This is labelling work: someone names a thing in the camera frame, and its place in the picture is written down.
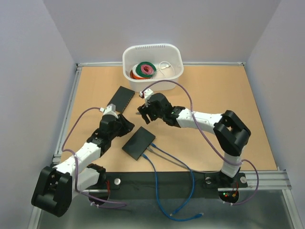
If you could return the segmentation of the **white plastic bin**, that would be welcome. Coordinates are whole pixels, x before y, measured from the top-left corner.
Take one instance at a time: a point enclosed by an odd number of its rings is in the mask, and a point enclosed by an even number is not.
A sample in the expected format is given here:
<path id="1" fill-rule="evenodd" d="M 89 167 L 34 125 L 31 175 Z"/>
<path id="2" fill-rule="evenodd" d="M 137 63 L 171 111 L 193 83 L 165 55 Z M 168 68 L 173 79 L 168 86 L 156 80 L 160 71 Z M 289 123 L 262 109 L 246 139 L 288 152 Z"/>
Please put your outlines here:
<path id="1" fill-rule="evenodd" d="M 154 76 L 148 79 L 133 79 L 130 73 L 136 75 L 136 66 L 142 62 L 149 62 L 155 66 Z M 122 55 L 122 66 L 124 77 L 129 81 L 131 89 L 136 92 L 159 80 L 177 82 L 184 71 L 179 49 L 167 43 L 135 45 L 127 48 Z"/>

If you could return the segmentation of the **aluminium table frame rail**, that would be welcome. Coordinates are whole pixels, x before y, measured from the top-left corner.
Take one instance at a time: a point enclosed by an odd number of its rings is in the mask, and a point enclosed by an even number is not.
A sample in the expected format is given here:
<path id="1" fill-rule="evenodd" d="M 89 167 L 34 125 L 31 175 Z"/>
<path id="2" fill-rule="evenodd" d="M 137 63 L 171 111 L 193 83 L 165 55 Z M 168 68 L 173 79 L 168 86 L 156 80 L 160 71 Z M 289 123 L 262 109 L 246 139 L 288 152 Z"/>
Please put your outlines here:
<path id="1" fill-rule="evenodd" d="M 64 161 L 71 151 L 78 150 L 98 127 L 99 107 L 105 107 L 120 86 L 129 87 L 121 66 L 83 66 L 77 69 L 74 88 L 64 119 L 54 163 Z M 186 65 L 179 85 L 164 91 L 172 105 L 193 107 L 204 113 L 234 111 L 251 130 L 242 158 L 242 170 L 250 189 L 291 189 L 288 174 L 276 166 L 259 115 L 246 72 L 241 65 Z M 124 116 L 135 128 L 144 127 L 155 135 L 154 143 L 161 149 L 147 153 L 147 159 L 132 159 L 122 150 L 129 135 L 112 141 L 111 148 L 96 161 L 109 172 L 181 171 L 168 161 L 173 155 L 195 170 L 219 170 L 223 164 L 216 137 L 198 130 L 171 127 L 161 120 L 146 124 L 137 114 L 143 104 L 137 94 L 124 111 Z"/>

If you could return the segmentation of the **black network switch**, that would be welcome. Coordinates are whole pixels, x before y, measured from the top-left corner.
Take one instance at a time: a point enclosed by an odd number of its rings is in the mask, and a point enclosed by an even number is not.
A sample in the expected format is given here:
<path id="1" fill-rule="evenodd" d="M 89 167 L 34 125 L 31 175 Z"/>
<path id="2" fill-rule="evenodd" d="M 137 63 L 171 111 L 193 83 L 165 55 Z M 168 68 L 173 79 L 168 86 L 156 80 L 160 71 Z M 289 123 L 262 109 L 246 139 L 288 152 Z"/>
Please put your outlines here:
<path id="1" fill-rule="evenodd" d="M 140 127 L 122 147 L 122 150 L 134 160 L 138 160 L 156 136 Z"/>
<path id="2" fill-rule="evenodd" d="M 123 113 L 134 95 L 135 91 L 120 86 L 114 96 L 109 101 L 108 105 L 115 105 L 115 111 Z"/>

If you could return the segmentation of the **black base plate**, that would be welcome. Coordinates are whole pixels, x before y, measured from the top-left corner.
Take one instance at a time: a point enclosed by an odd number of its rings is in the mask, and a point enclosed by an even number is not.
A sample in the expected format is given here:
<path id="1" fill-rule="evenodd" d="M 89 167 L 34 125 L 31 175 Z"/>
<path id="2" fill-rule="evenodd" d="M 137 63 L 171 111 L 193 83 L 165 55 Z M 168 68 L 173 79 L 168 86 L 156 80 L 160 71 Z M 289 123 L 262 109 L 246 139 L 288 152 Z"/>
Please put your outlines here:
<path id="1" fill-rule="evenodd" d="M 221 190 L 248 187 L 245 173 L 238 173 L 233 180 L 216 173 L 194 172 L 107 172 L 105 180 L 85 189 L 96 197 L 106 197 L 107 184 L 110 183 L 110 199 L 155 199 L 158 188 L 160 199 L 187 199 L 194 190 L 193 198 L 215 198 L 222 196 Z"/>

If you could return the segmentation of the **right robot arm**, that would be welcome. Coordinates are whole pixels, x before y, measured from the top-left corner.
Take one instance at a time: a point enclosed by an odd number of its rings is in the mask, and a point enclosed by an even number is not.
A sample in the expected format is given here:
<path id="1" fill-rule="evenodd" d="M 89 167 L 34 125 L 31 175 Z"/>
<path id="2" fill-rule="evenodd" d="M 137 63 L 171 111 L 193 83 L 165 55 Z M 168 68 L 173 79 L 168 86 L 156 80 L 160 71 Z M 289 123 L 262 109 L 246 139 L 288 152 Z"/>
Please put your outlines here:
<path id="1" fill-rule="evenodd" d="M 138 107 L 138 112 L 147 124 L 159 118 L 169 126 L 214 134 L 224 151 L 219 180 L 224 186 L 230 186 L 236 181 L 241 166 L 241 153 L 248 143 L 251 131 L 233 111 L 227 110 L 223 114 L 191 111 L 183 106 L 171 105 L 165 95 L 149 89 L 140 92 L 140 97 L 145 100 L 145 104 Z"/>

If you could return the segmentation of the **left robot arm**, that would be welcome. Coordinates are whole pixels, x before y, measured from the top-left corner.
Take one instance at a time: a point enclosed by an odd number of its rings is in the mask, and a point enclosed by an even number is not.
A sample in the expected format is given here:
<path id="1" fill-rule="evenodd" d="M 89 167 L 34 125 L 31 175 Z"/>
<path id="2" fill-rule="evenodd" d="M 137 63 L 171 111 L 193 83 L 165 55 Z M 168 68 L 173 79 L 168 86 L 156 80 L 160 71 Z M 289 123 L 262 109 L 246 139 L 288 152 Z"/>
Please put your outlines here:
<path id="1" fill-rule="evenodd" d="M 74 197 L 90 186 L 101 188 L 106 183 L 106 170 L 93 161 L 100 158 L 116 137 L 130 133 L 134 124 L 122 114 L 105 114 L 99 127 L 71 157 L 40 172 L 31 204 L 57 217 L 70 207 Z"/>

